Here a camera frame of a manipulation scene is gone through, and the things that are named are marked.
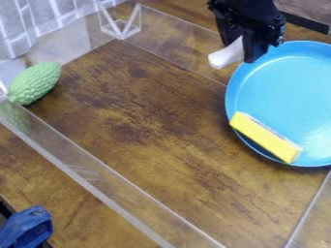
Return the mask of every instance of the green toy vegetable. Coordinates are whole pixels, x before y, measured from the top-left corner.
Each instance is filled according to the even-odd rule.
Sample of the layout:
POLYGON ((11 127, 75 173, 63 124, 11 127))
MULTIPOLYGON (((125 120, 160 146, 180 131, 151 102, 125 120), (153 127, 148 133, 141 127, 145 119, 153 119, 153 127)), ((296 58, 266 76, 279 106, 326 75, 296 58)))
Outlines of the green toy vegetable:
POLYGON ((61 65, 56 62, 41 62, 29 67, 15 78, 9 87, 9 101, 29 105, 56 86, 61 75, 61 65))

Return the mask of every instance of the green bumpy object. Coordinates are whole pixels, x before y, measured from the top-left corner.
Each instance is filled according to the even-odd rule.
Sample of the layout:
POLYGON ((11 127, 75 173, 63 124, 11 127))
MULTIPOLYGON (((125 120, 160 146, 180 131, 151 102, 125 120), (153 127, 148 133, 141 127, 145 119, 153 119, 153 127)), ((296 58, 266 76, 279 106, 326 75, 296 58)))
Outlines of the green bumpy object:
POLYGON ((57 62, 41 62, 29 67, 15 78, 9 87, 9 101, 29 105, 56 86, 61 75, 57 62))

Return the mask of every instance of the blue plate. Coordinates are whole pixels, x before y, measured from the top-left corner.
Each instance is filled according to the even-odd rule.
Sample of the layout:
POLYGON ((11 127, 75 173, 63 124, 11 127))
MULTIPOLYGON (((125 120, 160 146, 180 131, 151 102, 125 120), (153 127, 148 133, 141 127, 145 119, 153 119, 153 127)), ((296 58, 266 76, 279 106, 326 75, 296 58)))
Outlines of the blue plate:
MULTIPOLYGON (((291 165, 331 165, 331 45, 288 42, 271 47, 254 64, 236 69, 225 103, 228 119, 236 111, 247 112, 304 148, 291 165)), ((258 153, 280 162, 237 135, 258 153)))

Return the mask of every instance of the curtain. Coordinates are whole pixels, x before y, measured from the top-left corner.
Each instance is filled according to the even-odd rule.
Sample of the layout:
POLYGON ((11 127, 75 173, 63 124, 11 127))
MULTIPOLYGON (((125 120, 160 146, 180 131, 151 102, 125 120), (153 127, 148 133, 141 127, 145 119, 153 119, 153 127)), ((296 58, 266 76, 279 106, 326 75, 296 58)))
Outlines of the curtain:
MULTIPOLYGON (((25 54, 37 38, 93 13, 99 0, 0 0, 0 60, 25 54)), ((125 0, 100 0, 108 8, 125 0)))

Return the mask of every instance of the wooden tabletop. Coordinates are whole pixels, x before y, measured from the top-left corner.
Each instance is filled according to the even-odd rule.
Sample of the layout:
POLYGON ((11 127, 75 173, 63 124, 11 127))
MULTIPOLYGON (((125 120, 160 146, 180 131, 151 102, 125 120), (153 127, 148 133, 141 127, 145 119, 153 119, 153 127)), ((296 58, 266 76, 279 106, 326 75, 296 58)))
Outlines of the wooden tabletop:
MULTIPOLYGON (((204 1, 148 1, 216 29, 204 1)), ((288 40, 331 43, 287 25, 288 40)), ((228 83, 233 66, 220 71, 228 83)), ((63 67, 28 109, 227 247, 283 247, 327 168, 283 166, 228 127, 225 88, 112 41, 63 67)), ((0 127, 0 193, 16 210, 52 212, 56 247, 156 247, 115 212, 0 127)))

